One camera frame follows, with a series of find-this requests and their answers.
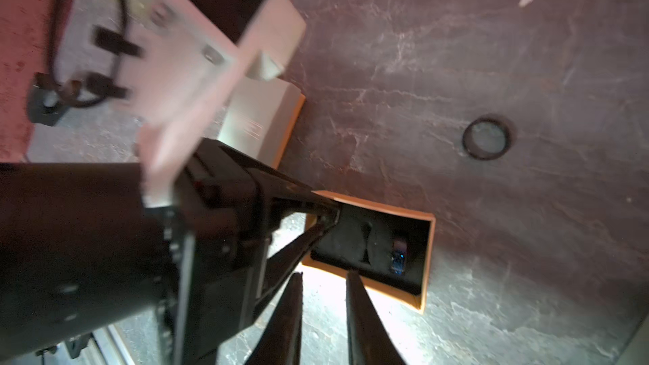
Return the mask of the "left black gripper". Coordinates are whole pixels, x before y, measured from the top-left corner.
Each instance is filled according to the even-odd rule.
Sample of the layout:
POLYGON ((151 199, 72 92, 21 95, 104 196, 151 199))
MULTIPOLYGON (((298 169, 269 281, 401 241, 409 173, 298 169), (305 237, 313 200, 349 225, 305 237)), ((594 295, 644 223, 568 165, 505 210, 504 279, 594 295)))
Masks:
POLYGON ((167 296, 168 361, 213 364, 221 344, 261 316, 297 265, 336 225, 341 208, 211 139, 200 142, 179 173, 173 198, 167 223, 177 270, 167 296), (263 219, 294 212, 320 217, 265 262, 269 230, 263 219))

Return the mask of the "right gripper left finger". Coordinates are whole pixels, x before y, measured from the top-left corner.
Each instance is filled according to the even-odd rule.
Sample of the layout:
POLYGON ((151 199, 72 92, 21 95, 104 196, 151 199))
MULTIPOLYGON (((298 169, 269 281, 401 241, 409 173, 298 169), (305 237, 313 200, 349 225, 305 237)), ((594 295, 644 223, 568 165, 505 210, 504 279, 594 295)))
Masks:
POLYGON ((303 319, 303 274, 294 273, 246 364, 299 364, 303 319))

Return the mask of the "orange black box base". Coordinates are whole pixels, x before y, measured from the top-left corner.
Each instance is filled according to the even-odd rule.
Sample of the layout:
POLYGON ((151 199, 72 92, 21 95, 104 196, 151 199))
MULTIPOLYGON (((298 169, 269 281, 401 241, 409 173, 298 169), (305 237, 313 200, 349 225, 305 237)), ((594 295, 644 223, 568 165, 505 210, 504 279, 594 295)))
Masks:
POLYGON ((355 270, 363 285, 422 314, 426 308, 436 218, 331 191, 338 223, 302 265, 341 278, 355 270))

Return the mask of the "pale green lift-off lid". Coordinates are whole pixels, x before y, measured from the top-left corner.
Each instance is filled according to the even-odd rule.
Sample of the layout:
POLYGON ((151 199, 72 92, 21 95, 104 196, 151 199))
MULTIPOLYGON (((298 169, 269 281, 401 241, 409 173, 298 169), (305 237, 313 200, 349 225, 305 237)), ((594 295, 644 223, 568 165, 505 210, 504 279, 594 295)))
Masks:
POLYGON ((217 139, 277 169, 306 97, 282 79, 245 78, 233 92, 217 139))

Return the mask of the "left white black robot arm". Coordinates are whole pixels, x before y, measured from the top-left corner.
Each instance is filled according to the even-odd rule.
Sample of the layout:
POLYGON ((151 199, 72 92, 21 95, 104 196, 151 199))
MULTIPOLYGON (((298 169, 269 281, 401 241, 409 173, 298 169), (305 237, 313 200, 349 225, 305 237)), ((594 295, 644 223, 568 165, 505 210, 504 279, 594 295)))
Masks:
POLYGON ((340 206, 203 140, 168 206, 138 163, 1 166, 1 358, 157 312, 165 364, 213 364, 251 326, 340 206))

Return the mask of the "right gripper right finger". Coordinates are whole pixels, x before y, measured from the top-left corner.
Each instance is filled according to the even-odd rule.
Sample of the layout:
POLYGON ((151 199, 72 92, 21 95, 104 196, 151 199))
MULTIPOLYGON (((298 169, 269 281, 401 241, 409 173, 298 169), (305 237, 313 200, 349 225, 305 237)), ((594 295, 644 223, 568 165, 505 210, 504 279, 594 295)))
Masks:
POLYGON ((405 364, 356 271, 346 275, 346 323, 350 364, 405 364))

